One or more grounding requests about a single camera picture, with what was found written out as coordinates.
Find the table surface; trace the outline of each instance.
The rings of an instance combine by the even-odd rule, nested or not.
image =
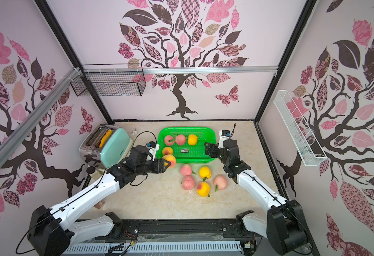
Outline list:
[[[252,121],[190,121],[190,122],[117,122],[128,133],[134,129],[141,133],[151,131],[156,137],[165,127],[209,127],[215,131],[218,142],[218,131],[232,130],[237,123],[233,139],[237,140],[241,160],[246,162],[256,175],[275,192],[277,191],[274,178],[266,160],[264,151]],[[129,134],[133,139],[137,135]],[[150,133],[141,134],[134,145],[145,145],[154,138]],[[106,212],[114,212],[122,219],[218,219],[235,218],[237,214],[253,210],[266,218],[257,201],[239,185],[229,179],[223,170],[223,164],[215,159],[208,164],[191,164],[193,171],[198,174],[202,166],[208,166],[212,177],[207,181],[211,186],[210,197],[200,197],[195,188],[185,191],[181,182],[183,176],[179,169],[183,164],[178,163],[163,174],[150,174],[139,186],[129,184],[104,199],[101,209],[90,208],[80,218],[99,218]],[[214,191],[214,177],[224,175],[228,181],[225,190]],[[192,175],[196,186],[201,180],[198,175]],[[145,177],[138,176],[133,184],[138,184]]]

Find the cable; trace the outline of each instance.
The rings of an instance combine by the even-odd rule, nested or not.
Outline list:
[[[22,243],[22,241],[23,241],[23,239],[26,237],[26,235],[29,233],[29,231],[31,231],[32,228],[36,227],[39,223],[41,223],[41,222],[47,220],[48,218],[50,218],[51,216],[53,216],[55,213],[57,213],[57,212],[59,212],[59,211],[65,209],[65,208],[68,207],[71,203],[75,202],[76,200],[78,200],[79,198],[81,198],[82,196],[84,196],[85,194],[89,193],[89,192],[92,191],[94,188],[99,187],[99,183],[102,181],[103,176],[105,175],[107,169],[108,169],[108,168],[105,169],[105,171],[103,172],[102,177],[100,178],[99,182],[98,182],[95,186],[93,186],[93,187],[92,187],[91,189],[89,189],[87,192],[85,192],[84,194],[82,194],[80,197],[74,199],[74,200],[71,201],[70,203],[68,203],[68,204],[66,204],[65,206],[59,208],[59,210],[57,210],[56,212],[50,214],[48,217],[44,218],[43,220],[41,220],[41,221],[39,221],[38,223],[36,223],[33,227],[31,227],[31,228],[30,228],[30,229],[29,229],[29,230],[24,234],[24,236],[22,237],[22,239],[19,241],[18,245],[16,246],[15,253],[18,254],[18,255],[20,255],[20,254],[25,254],[25,253],[28,253],[28,252],[34,251],[35,249],[33,248],[33,249],[29,250],[29,251],[18,252],[18,248],[19,248],[20,244]]]
[[[275,201],[277,201],[281,206],[284,206],[280,201],[278,201],[278,199],[273,196],[264,186],[261,185],[261,183],[259,183],[255,177],[252,177],[251,175],[249,175],[248,173],[246,172],[242,172],[242,173],[245,173],[246,175],[248,175],[249,177],[252,178],[253,181],[257,182],[272,198],[275,199]],[[310,239],[310,237],[312,237],[310,235],[310,233],[307,231],[307,229],[303,226],[303,224],[298,220],[298,218],[296,218],[291,211],[289,211],[289,208],[286,207],[286,209],[288,210],[288,213],[292,215],[292,217],[294,217],[296,219],[296,221],[302,226],[302,228],[306,231],[307,233],[307,236],[308,236],[308,243],[311,242],[312,239]],[[301,254],[301,255],[309,255],[312,253],[313,251],[313,243],[311,243],[311,247],[309,248],[311,251],[309,253],[301,253],[301,252],[297,252],[295,250],[293,250],[294,252],[296,252],[297,254]]]

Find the wall shelf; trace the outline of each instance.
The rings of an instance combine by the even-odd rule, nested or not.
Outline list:
[[[293,106],[295,106],[294,110],[292,111],[290,111],[287,107],[287,104],[290,102],[292,102]],[[298,106],[292,100],[289,92],[287,90],[279,90],[274,99],[274,104],[276,109],[278,109],[278,112],[281,115],[289,134],[292,137],[304,165],[317,166],[321,162],[325,161],[327,159],[325,152],[313,134],[312,129],[309,127],[307,120],[303,115],[301,115]],[[295,116],[299,116],[297,119],[294,118],[294,113],[297,113]],[[303,125],[306,126],[306,129],[304,129],[303,132],[301,131],[297,121],[299,123],[302,122]],[[319,145],[320,152],[318,156],[316,156],[316,152],[312,150],[308,141],[313,141]]]

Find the peach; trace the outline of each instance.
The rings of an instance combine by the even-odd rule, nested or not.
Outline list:
[[[191,175],[193,170],[189,164],[185,164],[180,168],[180,174],[183,176]]]
[[[195,187],[195,180],[193,177],[187,175],[184,177],[183,182],[181,184],[183,186],[183,189],[191,190]]]
[[[175,160],[175,157],[173,155],[165,155],[162,157],[163,159],[169,161],[171,163],[170,167],[169,168],[173,168],[175,166],[175,163],[177,162]]]
[[[164,137],[164,144],[166,144],[167,146],[174,145],[175,141],[170,142],[171,140],[174,140],[174,137],[171,135],[167,135],[166,137]]]
[[[164,155],[172,155],[174,153],[174,150],[171,147],[165,147],[162,150],[162,154]]]
[[[185,142],[186,142],[186,137],[184,135],[180,134],[175,137],[175,143],[177,143],[177,145],[180,145],[180,146],[184,145]]]
[[[213,184],[217,186],[218,190],[223,190],[227,187],[228,181],[223,175],[218,175],[214,178]]]

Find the green tray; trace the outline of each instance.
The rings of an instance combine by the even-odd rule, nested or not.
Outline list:
[[[160,131],[157,143],[160,145],[159,151],[156,153],[158,158],[163,156],[162,150],[167,145],[164,144],[164,137],[171,135],[176,137],[177,135],[184,135],[186,142],[184,145],[179,146],[174,143],[170,146],[174,150],[174,156],[177,163],[208,163],[213,161],[214,158],[205,155],[205,142],[215,143],[215,132],[207,127],[168,127]],[[198,142],[196,145],[191,146],[187,143],[188,136],[190,134],[197,135]],[[181,153],[181,149],[188,149],[188,153]]]

